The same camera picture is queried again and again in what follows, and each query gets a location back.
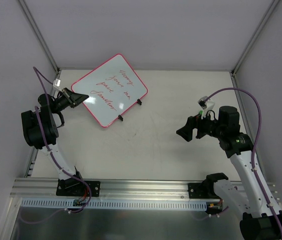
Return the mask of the pink framed whiteboard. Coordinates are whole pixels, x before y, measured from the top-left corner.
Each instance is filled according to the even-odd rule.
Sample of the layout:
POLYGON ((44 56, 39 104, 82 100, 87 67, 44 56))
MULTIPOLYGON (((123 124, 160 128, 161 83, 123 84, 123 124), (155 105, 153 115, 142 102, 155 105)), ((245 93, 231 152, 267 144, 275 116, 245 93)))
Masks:
POLYGON ((103 127, 109 127, 118 115, 125 114, 148 88, 126 58, 118 53, 71 85, 78 94, 89 95, 83 102, 103 127))

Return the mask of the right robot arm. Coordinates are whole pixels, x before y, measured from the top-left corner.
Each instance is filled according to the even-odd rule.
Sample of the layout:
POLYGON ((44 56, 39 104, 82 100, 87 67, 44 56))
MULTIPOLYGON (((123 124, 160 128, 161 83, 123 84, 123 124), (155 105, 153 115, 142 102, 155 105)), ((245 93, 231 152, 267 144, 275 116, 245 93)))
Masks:
POLYGON ((246 240, 282 240, 282 208, 272 195, 253 152, 250 137, 240 131, 240 114, 233 106, 222 106, 217 119, 209 114, 190 116, 176 131, 187 142, 204 136, 216 138, 237 171, 245 194, 242 195, 222 172, 206 176, 194 193, 219 198, 235 211, 246 240))

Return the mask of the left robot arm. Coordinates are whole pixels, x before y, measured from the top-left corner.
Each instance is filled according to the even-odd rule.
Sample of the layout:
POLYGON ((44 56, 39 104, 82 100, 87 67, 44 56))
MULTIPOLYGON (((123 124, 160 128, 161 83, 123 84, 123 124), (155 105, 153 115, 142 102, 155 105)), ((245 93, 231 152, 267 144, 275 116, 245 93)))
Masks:
POLYGON ((40 107, 35 111, 21 113, 23 136, 26 143, 41 151, 55 167, 58 173, 58 196, 91 197, 92 191, 80 172, 66 159, 58 146, 58 129, 64 126, 62 111, 67 107, 75 108, 89 99, 86 94, 80 94, 64 88, 59 96, 54 98, 49 94, 38 97, 40 107))

